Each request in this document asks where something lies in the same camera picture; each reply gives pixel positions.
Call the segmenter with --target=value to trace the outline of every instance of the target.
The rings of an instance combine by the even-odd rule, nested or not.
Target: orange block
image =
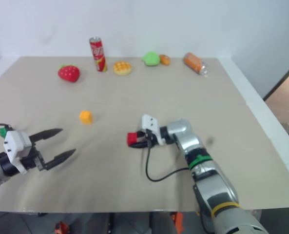
[[[90,111],[80,112],[79,118],[83,124],[92,124],[92,113]]]

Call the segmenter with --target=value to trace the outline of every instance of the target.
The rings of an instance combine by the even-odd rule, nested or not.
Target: green band
[[[189,169],[191,170],[196,164],[207,160],[212,160],[212,157],[210,155],[198,155],[196,159],[189,164]]]

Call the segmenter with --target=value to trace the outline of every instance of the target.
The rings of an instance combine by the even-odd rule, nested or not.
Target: strawberry
[[[69,82],[76,82],[79,78],[80,71],[72,65],[62,66],[58,71],[58,76]]]

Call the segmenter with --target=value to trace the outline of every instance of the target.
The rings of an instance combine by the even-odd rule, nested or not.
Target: soda can
[[[183,61],[199,75],[205,75],[208,72],[208,65],[192,53],[187,53]]]
[[[107,70],[103,46],[101,38],[93,37],[89,39],[92,55],[96,63],[96,69],[99,72],[105,72]]]

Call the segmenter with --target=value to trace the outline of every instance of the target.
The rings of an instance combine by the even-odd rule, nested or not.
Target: orange canister
[[[183,61],[199,75],[205,75],[208,72],[208,65],[192,53],[187,53],[184,56]]]

